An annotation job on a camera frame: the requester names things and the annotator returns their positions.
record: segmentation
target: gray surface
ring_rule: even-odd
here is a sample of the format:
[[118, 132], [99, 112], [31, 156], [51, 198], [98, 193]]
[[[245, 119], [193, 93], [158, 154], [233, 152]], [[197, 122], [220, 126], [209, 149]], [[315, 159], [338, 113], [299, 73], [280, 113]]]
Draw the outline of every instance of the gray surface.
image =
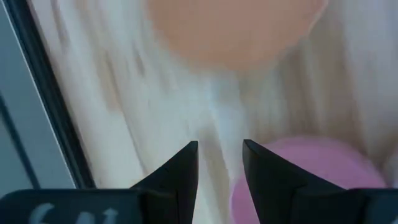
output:
[[15, 189], [31, 189], [32, 184], [19, 160], [12, 139], [0, 118], [0, 197]]
[[[0, 33], [0, 94], [40, 186], [75, 188], [3, 5], [0, 6]], [[0, 149], [5, 148], [5, 144], [0, 141]], [[0, 163], [6, 160], [7, 157], [0, 157]], [[7, 179], [0, 178], [2, 183]]]

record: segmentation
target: pink object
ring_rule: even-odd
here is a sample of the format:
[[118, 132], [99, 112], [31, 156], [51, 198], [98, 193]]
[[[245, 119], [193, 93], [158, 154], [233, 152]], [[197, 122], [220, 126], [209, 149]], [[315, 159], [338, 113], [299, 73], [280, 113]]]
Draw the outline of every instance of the pink object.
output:
[[[371, 162], [340, 141], [328, 138], [290, 138], [264, 147], [345, 189], [386, 187]], [[260, 223], [244, 176], [233, 187], [229, 206], [234, 224]]]

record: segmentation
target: doll face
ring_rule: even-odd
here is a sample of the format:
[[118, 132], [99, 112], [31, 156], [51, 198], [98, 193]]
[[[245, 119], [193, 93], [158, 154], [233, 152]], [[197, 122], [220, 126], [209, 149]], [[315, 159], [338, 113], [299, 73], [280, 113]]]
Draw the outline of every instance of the doll face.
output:
[[155, 33], [189, 62], [232, 69], [272, 60], [307, 34], [327, 0], [146, 0]]

